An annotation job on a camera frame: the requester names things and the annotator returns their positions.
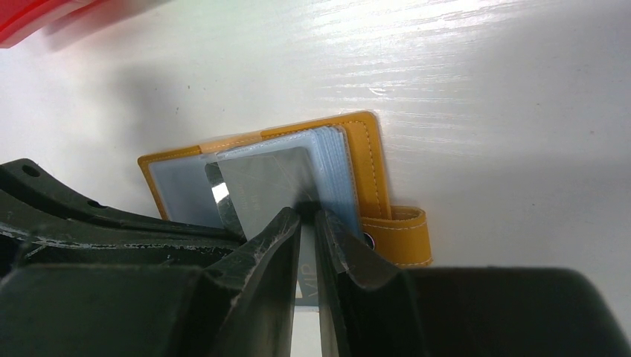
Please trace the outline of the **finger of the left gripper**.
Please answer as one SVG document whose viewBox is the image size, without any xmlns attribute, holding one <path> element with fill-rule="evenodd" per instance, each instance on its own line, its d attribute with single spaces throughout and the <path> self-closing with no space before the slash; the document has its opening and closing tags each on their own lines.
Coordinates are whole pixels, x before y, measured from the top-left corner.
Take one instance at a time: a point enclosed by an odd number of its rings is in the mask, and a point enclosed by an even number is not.
<svg viewBox="0 0 631 357">
<path fill-rule="evenodd" d="M 43 263 L 207 267 L 241 245 L 222 230 L 210 236 L 103 227 L 60 218 L 1 193 L 1 276 Z"/>
<path fill-rule="evenodd" d="M 108 228 L 243 240 L 221 228 L 171 222 L 101 205 L 58 181 L 28 158 L 1 165 L 1 189 L 32 208 L 62 219 Z"/>
</svg>

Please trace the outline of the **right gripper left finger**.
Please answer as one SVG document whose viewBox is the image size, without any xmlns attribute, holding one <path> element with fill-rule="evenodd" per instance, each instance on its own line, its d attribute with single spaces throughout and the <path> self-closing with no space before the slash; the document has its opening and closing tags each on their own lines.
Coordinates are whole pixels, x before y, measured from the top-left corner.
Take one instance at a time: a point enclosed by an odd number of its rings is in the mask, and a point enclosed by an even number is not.
<svg viewBox="0 0 631 357">
<path fill-rule="evenodd" d="M 1 283 L 3 356 L 288 356 L 301 222 L 209 267 L 33 264 Z"/>
</svg>

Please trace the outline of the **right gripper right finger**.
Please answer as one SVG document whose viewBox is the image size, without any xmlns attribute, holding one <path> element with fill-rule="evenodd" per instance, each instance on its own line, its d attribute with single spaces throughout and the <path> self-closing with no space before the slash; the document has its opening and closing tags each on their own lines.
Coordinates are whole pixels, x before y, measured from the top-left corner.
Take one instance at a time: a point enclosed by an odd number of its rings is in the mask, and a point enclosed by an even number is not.
<svg viewBox="0 0 631 357">
<path fill-rule="evenodd" d="M 628 356 L 597 289 L 564 268 L 401 269 L 315 216 L 324 356 Z"/>
</svg>

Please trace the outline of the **yellow leather card holder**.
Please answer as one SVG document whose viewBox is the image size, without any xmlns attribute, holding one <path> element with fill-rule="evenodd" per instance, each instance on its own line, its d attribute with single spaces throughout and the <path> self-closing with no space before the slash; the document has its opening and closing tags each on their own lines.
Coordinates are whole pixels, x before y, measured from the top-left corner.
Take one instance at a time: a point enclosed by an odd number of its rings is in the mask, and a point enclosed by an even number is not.
<svg viewBox="0 0 631 357">
<path fill-rule="evenodd" d="M 377 116 L 372 112 L 351 112 L 254 132 L 226 135 L 190 147 L 143 155 L 138 158 L 138 166 L 161 218 L 166 219 L 167 211 L 158 194 L 155 176 L 150 172 L 152 163 L 219 152 L 321 126 L 335 126 L 345 131 L 359 200 L 361 226 L 374 239 L 376 252 L 400 268 L 429 266 L 433 257 L 426 214 L 417 207 L 396 206 L 390 203 L 380 127 Z"/>
</svg>

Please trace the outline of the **red bin with gold card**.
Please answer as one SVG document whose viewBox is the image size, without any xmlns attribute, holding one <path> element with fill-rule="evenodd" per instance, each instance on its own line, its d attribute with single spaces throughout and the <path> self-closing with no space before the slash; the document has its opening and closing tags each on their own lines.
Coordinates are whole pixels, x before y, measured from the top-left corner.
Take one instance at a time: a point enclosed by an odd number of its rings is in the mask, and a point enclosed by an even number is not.
<svg viewBox="0 0 631 357">
<path fill-rule="evenodd" d="M 1 48 L 11 48 L 32 33 L 94 3 L 83 0 L 1 0 Z"/>
</svg>

